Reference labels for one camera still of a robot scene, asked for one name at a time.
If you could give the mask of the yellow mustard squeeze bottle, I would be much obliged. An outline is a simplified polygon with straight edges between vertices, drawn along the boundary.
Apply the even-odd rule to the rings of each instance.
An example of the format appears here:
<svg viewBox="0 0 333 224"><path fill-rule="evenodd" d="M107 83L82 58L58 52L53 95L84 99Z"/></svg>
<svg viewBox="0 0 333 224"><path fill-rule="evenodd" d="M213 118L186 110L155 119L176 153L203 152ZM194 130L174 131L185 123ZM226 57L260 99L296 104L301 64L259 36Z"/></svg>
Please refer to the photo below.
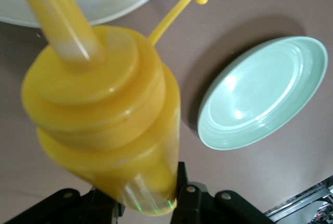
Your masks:
<svg viewBox="0 0 333 224"><path fill-rule="evenodd" d="M45 153L128 208L172 212L180 90L155 45L192 0L180 0L149 37L90 26L74 0L27 1L48 45L21 98Z"/></svg>

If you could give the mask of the mint green plate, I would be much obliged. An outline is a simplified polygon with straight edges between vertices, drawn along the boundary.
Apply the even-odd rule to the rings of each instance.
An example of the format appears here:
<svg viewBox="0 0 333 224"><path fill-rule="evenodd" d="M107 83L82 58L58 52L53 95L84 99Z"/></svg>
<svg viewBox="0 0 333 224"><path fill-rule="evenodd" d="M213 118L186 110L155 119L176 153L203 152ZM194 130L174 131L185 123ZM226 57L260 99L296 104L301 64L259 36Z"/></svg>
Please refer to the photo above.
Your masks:
<svg viewBox="0 0 333 224"><path fill-rule="evenodd" d="M207 89L197 118L200 140L226 151L267 137L308 103L327 66L326 47L307 36L269 40L244 52Z"/></svg>

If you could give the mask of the aluminium frame rail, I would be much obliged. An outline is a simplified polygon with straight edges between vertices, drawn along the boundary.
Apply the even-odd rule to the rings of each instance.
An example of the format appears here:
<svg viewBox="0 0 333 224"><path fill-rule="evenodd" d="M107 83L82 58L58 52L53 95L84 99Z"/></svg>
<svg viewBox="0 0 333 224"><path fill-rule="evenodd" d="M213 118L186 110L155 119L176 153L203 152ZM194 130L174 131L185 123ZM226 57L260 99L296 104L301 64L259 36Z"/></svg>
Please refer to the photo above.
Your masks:
<svg viewBox="0 0 333 224"><path fill-rule="evenodd" d="M333 175L264 214L276 224L333 224Z"/></svg>

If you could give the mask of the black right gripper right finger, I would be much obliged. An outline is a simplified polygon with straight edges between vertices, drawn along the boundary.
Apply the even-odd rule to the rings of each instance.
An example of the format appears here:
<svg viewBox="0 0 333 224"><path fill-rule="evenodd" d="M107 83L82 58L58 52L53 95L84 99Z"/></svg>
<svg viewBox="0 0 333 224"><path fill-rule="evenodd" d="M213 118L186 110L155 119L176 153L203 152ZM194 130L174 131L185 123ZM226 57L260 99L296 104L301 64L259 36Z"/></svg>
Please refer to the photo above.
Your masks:
<svg viewBox="0 0 333 224"><path fill-rule="evenodd" d="M178 163L176 192L170 224L273 224L238 193L224 190L211 196L204 184L188 181L184 162Z"/></svg>

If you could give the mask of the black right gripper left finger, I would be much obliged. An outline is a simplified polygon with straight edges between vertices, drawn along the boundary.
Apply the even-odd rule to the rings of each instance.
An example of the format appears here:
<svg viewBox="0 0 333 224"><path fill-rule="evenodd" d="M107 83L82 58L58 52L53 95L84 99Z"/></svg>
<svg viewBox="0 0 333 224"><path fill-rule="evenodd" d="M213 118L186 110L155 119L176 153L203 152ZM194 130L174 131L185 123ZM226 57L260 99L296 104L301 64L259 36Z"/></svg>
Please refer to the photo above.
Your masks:
<svg viewBox="0 0 333 224"><path fill-rule="evenodd" d="M118 224L122 205L91 188L81 195L66 188L33 205L5 224Z"/></svg>

